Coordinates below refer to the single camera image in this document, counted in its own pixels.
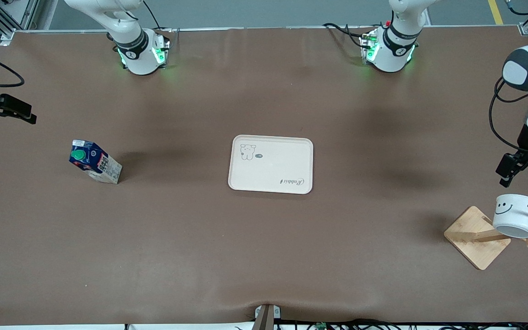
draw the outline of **white mug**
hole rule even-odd
[[[528,196],[500,195],[496,199],[494,229],[516,238],[528,238]]]

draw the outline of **milk carton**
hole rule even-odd
[[[93,142],[73,140],[69,161],[96,181],[117,184],[119,180],[121,165]]]

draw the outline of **smiley face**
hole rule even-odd
[[[503,213],[507,213],[508,211],[510,211],[512,208],[513,208],[513,204],[511,204],[511,206],[509,206],[508,209],[506,209],[506,203],[498,204],[496,206],[496,211],[494,211],[494,214],[495,215],[502,215]]]

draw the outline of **yellow floor line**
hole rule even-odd
[[[501,12],[498,11],[496,0],[488,0],[488,6],[490,6],[492,17],[494,17],[494,23],[496,23],[496,25],[503,25],[504,23],[502,21]]]

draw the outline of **mug holder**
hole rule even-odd
[[[468,207],[444,232],[447,240],[479,270],[485,270],[511,243],[492,227],[492,220],[475,206]],[[520,239],[527,243],[528,238]]]

